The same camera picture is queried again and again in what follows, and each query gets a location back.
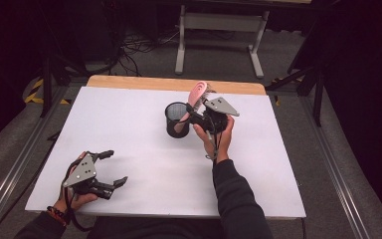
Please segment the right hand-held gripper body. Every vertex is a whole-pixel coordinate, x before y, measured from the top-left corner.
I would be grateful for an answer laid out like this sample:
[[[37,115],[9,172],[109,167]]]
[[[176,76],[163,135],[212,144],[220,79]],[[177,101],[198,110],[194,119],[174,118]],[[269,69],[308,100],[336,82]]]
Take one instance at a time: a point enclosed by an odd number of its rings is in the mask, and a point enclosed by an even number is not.
[[[238,111],[222,97],[205,100],[203,105],[206,109],[203,111],[202,128],[211,134],[217,134],[226,129],[228,116],[238,117],[240,115]]]

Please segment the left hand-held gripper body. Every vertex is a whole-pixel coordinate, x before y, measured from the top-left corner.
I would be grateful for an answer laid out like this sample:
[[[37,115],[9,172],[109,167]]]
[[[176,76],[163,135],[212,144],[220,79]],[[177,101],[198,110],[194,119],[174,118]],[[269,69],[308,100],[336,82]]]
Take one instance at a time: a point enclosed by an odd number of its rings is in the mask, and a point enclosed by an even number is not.
[[[109,200],[115,190],[113,185],[96,179],[96,168],[91,162],[80,162],[63,182],[64,188],[71,188],[74,193],[86,195],[92,193],[99,198]]]

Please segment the pink hairbrush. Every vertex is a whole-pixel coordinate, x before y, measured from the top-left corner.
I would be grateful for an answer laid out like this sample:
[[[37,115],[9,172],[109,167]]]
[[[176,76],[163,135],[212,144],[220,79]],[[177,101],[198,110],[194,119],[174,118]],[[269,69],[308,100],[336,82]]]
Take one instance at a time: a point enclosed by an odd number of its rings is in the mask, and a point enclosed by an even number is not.
[[[190,104],[195,108],[196,111],[198,111],[210,92],[211,86],[205,81],[199,81],[191,90],[188,96],[187,104]],[[186,111],[185,115],[180,119],[180,122],[175,125],[174,130],[176,132],[181,132],[185,126],[185,122],[189,119],[189,117],[190,114],[188,114]]]

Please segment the black mesh pen cup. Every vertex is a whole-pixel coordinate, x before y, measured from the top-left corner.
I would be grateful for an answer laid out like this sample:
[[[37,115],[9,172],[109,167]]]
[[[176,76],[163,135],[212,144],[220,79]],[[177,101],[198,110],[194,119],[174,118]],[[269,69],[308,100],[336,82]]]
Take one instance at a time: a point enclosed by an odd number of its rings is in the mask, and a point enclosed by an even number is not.
[[[175,102],[165,108],[166,131],[174,138],[185,137],[189,133],[189,114],[184,103]]]

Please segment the person's right hand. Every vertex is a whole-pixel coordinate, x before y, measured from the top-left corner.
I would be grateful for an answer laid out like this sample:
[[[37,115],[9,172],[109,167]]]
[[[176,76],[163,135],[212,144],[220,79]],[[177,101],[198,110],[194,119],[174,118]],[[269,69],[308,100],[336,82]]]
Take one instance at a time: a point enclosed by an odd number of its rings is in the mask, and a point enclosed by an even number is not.
[[[222,160],[229,159],[228,150],[232,140],[234,123],[235,120],[231,116],[228,116],[226,129],[216,135],[208,134],[198,124],[193,125],[196,134],[203,141],[207,157],[215,164],[220,163]]]

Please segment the white table cover board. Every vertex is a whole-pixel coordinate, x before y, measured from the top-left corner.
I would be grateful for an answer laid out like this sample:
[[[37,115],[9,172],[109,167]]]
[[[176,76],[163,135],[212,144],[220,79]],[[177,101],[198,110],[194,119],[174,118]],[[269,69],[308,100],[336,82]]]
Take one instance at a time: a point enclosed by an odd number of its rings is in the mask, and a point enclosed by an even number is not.
[[[83,87],[25,206],[53,204],[68,166],[82,152],[112,150],[96,163],[104,183],[127,181],[111,199],[83,207],[84,214],[215,217],[212,162],[201,139],[166,131],[165,108],[185,92]],[[239,113],[229,155],[251,185],[267,217],[302,218],[304,206],[271,101],[266,96],[226,94]]]

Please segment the wooden table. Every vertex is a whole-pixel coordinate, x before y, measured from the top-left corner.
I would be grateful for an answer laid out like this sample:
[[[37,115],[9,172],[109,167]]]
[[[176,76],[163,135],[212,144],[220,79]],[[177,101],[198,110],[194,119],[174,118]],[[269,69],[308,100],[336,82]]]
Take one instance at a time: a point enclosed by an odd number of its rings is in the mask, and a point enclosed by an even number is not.
[[[127,76],[91,76],[87,82],[88,87],[134,89],[134,90],[159,90],[190,92],[198,80],[167,79]],[[211,89],[221,94],[260,95],[265,96],[266,90],[259,83],[239,83],[208,81]]]

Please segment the person's dark-clothed torso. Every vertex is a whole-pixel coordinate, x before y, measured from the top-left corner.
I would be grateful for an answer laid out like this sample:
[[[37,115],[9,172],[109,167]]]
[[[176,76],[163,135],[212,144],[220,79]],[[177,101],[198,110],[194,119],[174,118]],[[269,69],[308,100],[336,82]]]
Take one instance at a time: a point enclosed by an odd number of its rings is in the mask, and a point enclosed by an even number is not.
[[[219,219],[99,217],[87,239],[223,239]]]

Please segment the yellow black hazard tape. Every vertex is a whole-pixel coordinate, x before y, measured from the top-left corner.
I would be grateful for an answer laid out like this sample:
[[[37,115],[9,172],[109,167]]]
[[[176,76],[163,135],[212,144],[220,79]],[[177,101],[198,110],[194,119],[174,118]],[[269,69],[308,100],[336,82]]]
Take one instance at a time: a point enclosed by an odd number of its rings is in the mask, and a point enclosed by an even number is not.
[[[36,83],[33,85],[32,89],[31,89],[30,93],[27,95],[27,97],[24,100],[24,102],[26,104],[28,104],[28,103],[42,104],[44,102],[43,98],[38,97],[38,91],[43,84],[44,84],[43,79],[39,79],[36,81]]]
[[[278,83],[280,80],[281,80],[280,78],[275,78],[272,80],[272,84]],[[274,95],[274,101],[275,101],[275,105],[277,107],[279,107],[281,105],[281,101],[279,99],[279,96]]]

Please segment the black metal stand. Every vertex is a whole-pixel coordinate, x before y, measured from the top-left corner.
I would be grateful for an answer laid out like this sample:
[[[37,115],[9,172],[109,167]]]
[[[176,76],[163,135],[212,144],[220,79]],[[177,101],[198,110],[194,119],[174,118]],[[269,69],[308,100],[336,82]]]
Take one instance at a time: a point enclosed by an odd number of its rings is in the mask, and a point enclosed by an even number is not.
[[[307,97],[312,89],[315,89],[314,102],[312,107],[312,117],[317,126],[321,126],[320,122],[320,112],[322,104],[322,94],[325,79],[322,74],[321,64],[316,64],[305,69],[296,71],[288,75],[287,77],[272,82],[270,85],[266,86],[267,92],[276,91],[277,89],[301,79],[301,82],[296,87],[296,93],[300,97]]]
[[[66,87],[71,82],[69,69],[72,69],[81,77],[90,77],[91,73],[85,68],[76,65],[58,54],[49,54],[43,59],[43,94],[44,102],[42,106],[41,117],[43,118],[53,105],[52,83],[56,82],[58,86]]]

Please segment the aluminium floor rail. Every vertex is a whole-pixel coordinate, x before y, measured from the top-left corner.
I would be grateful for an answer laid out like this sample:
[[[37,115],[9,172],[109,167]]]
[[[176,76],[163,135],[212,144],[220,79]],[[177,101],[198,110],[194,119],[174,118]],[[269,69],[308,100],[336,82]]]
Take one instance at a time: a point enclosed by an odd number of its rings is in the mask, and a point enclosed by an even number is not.
[[[307,116],[310,127],[322,151],[326,170],[333,183],[333,187],[339,198],[344,213],[348,219],[349,225],[353,231],[355,239],[370,239],[370,235],[359,214],[352,193],[338,168],[335,157],[331,151],[330,145],[325,137],[324,131],[320,126],[316,124],[314,120],[314,117],[312,115],[312,106],[309,99],[307,97],[301,97],[299,99],[299,102],[303,108],[305,115]]]
[[[35,124],[28,139],[24,143],[22,150],[19,152],[11,169],[0,184],[0,214],[3,211],[4,206],[7,203],[12,191],[17,185],[27,163],[29,162],[31,155],[36,148],[38,140],[43,134],[46,125],[48,124],[48,121],[52,117],[54,111],[58,108],[58,105],[63,99],[67,89],[67,87],[58,87],[55,92],[51,94],[50,103],[52,105],[42,118],[38,118],[37,123]]]

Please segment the white metal table frame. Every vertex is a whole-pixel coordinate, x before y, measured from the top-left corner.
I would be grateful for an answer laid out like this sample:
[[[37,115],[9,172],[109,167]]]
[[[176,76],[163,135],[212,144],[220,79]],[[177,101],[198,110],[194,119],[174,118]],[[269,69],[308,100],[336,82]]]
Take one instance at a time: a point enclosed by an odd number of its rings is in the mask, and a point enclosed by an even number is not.
[[[185,30],[217,30],[234,32],[253,32],[255,41],[248,46],[249,55],[257,78],[265,74],[258,56],[261,40],[266,30],[270,12],[264,11],[260,16],[243,16],[214,13],[189,12],[184,5],[180,8],[179,16],[179,45],[177,49],[175,74],[181,75],[185,59]]]

